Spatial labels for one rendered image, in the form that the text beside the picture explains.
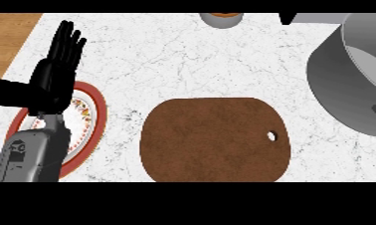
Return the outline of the grey metal pot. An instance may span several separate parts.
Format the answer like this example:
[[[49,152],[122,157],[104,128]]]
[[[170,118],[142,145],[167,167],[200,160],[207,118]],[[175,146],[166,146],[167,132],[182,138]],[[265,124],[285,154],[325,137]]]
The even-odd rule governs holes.
[[[349,15],[312,53],[307,80],[331,115],[376,136],[376,13]]]

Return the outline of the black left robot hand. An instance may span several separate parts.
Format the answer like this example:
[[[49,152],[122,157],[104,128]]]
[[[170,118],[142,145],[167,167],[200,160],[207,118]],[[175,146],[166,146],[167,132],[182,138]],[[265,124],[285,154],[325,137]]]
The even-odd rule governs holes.
[[[27,108],[30,116],[60,114],[70,106],[77,68],[88,39],[74,23],[64,20],[48,57],[39,62],[30,83],[0,80],[0,106]]]

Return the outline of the red-rimmed patterned plate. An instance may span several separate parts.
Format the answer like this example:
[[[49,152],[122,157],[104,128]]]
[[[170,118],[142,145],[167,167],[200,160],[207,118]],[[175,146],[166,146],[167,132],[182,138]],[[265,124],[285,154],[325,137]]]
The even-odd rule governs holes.
[[[108,107],[98,88],[77,82],[71,104],[64,112],[67,128],[71,130],[68,155],[64,160],[61,175],[64,178],[91,157],[107,127]]]

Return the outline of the black and grey appliance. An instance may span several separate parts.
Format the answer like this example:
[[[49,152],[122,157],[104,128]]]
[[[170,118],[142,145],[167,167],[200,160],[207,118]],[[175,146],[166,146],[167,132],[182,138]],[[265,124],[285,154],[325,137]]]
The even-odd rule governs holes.
[[[349,13],[281,13],[281,23],[290,25],[293,23],[325,23],[341,24]]]

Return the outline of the brown wooden cutting board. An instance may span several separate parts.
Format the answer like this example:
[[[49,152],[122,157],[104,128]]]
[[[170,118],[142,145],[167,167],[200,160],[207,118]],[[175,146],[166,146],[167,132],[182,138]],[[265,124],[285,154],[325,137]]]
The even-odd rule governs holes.
[[[275,181],[291,145],[284,120],[254,98],[173,99],[150,113],[141,155],[158,181]]]

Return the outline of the grey can with orange top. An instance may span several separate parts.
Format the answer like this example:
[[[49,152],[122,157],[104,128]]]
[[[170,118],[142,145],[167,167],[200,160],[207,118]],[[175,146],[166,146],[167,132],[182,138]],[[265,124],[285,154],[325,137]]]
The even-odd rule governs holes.
[[[244,14],[235,14],[234,16],[216,16],[211,13],[201,13],[200,14],[201,19],[204,20],[204,22],[214,28],[217,29],[228,29],[235,27],[241,20],[242,20],[242,16]]]

